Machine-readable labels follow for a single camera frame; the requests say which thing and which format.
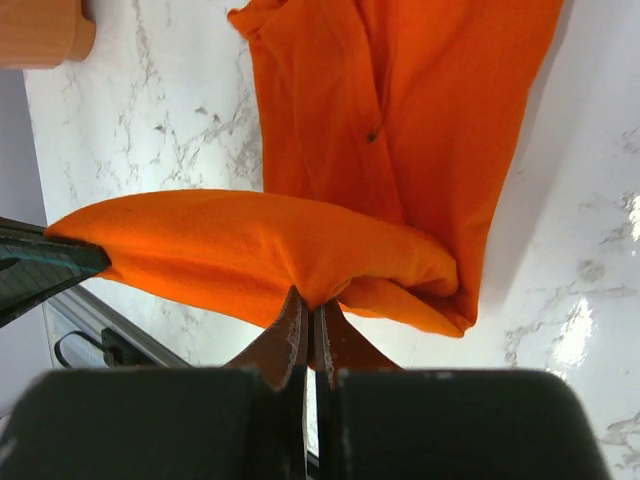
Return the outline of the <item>orange t shirt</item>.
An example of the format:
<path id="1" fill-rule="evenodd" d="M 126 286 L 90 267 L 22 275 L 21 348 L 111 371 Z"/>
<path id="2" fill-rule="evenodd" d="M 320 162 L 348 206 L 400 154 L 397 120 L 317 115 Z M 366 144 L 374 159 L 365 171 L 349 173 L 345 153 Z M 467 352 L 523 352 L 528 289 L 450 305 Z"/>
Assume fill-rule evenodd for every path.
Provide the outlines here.
<path id="1" fill-rule="evenodd" d="M 87 206 L 47 230 L 102 247 L 108 280 L 269 326 L 310 307 L 459 338 L 559 1 L 252 1 L 261 192 Z"/>

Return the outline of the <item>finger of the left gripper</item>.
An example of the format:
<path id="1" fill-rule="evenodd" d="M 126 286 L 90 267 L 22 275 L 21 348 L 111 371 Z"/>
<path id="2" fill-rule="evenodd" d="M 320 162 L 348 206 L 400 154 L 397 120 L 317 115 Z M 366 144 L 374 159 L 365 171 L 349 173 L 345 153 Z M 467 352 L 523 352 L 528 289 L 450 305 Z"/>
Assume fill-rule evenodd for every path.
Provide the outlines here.
<path id="1" fill-rule="evenodd" d="M 1 325 L 110 267 L 99 246 L 44 235 L 42 227 L 1 220 Z"/>

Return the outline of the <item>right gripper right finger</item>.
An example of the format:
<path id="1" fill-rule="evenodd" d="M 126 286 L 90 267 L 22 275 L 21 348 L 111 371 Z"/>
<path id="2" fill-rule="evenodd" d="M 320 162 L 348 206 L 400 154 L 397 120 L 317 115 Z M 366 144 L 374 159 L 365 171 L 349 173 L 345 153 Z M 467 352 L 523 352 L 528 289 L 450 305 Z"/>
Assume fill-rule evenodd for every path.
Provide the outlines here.
<path id="1" fill-rule="evenodd" d="M 332 394 L 337 389 L 339 371 L 401 371 L 402 368 L 347 321 L 336 300 L 313 311 L 313 367 L 317 398 L 319 478 L 332 479 L 332 470 L 338 460 L 334 440 L 338 414 L 332 406 Z"/>

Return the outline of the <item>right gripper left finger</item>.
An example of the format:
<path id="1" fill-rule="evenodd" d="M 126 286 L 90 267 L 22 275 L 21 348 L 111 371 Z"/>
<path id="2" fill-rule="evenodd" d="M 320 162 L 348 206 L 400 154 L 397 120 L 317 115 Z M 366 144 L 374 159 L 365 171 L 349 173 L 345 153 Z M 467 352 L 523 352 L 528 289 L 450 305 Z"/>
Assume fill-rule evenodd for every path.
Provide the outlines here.
<path id="1" fill-rule="evenodd" d="M 294 287 L 276 320 L 222 370 L 222 479 L 306 477 L 309 308 Z"/>

